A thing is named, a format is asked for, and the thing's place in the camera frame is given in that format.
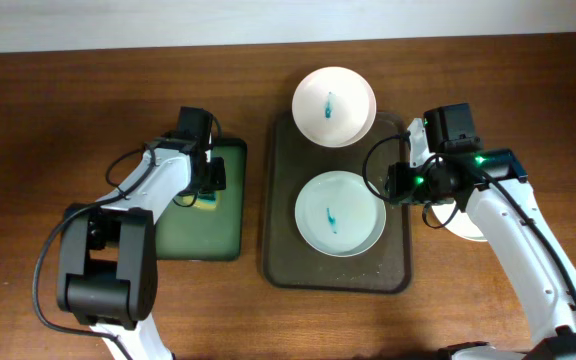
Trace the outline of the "green yellow sponge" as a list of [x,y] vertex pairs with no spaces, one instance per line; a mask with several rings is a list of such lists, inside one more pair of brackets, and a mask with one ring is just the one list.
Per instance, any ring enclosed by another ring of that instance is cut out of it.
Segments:
[[195,200],[194,207],[200,210],[212,211],[217,208],[219,195],[216,192],[200,193]]

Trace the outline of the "cream white plate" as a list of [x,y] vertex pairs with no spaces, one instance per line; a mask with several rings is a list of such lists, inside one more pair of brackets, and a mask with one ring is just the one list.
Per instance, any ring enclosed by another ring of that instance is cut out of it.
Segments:
[[456,203],[433,205],[431,207],[439,224],[445,224],[445,228],[454,235],[474,242],[486,242],[480,229],[470,220],[469,216],[461,212]]

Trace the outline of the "pale blue white plate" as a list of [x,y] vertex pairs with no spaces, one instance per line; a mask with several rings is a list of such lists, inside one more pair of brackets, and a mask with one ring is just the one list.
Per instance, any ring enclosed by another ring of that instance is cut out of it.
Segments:
[[316,251],[332,257],[353,257],[372,248],[387,220],[376,187],[348,171],[329,171],[308,181],[299,192],[294,219],[297,229]]

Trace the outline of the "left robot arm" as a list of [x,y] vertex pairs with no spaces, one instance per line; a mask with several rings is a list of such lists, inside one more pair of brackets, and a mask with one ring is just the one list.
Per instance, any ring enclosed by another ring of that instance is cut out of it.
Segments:
[[158,138],[138,166],[92,204],[74,204],[58,225],[57,304],[116,359],[171,359],[152,309],[158,288],[155,225],[181,195],[225,187],[211,140]]

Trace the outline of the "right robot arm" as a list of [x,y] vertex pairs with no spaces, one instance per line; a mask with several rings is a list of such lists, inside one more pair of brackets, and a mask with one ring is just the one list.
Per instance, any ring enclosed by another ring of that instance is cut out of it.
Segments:
[[402,134],[410,158],[389,167],[386,199],[420,205],[438,228],[488,243],[529,323],[527,359],[576,359],[576,269],[543,217],[518,158],[485,150],[468,115],[431,111]]

